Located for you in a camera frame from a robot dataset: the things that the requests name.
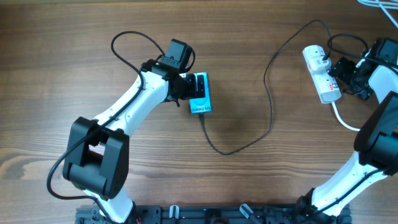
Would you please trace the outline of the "blue screen smartphone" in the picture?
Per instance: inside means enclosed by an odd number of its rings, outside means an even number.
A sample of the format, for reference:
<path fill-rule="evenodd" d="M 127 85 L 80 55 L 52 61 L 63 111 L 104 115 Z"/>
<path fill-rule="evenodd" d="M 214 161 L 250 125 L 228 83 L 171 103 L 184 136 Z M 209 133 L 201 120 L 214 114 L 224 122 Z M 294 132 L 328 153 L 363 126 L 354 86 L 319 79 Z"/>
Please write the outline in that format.
<path fill-rule="evenodd" d="M 211 112 L 210 87 L 206 72 L 194 73 L 197 90 L 204 94 L 203 98 L 189 100 L 191 114 Z"/>

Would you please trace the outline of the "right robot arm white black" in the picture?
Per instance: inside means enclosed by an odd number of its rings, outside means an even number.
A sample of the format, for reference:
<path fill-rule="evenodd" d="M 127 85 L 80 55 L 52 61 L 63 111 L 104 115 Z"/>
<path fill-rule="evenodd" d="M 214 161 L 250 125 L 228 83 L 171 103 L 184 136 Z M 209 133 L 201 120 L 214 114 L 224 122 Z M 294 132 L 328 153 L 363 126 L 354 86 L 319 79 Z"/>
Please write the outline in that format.
<path fill-rule="evenodd" d="M 397 173 L 397 41 L 377 39 L 357 63 L 344 54 L 333 65 L 319 45 L 309 45 L 302 53 L 320 101 L 332 105 L 336 118 L 341 118 L 336 107 L 341 98 L 338 80 L 347 86 L 348 94 L 366 100 L 375 93 L 379 102 L 355 130 L 354 152 L 344 166 L 301 196 L 292 210 L 293 223 L 344 223 L 343 209 L 352 199 Z"/>

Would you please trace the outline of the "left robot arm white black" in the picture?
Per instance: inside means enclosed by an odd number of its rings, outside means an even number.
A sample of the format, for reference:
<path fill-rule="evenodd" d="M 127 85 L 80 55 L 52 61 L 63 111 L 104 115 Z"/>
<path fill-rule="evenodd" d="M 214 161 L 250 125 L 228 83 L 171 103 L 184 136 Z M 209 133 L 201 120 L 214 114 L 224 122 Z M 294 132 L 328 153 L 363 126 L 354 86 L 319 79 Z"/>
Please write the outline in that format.
<path fill-rule="evenodd" d="M 111 107 L 93 119 L 79 117 L 70 130 L 63 177 L 93 200 L 108 222 L 125 223 L 135 203 L 124 183 L 129 171 L 129 141 L 159 104 L 203 98 L 205 90 L 190 74 L 193 49 L 173 39 L 167 52 L 144 62 L 136 82 Z"/>

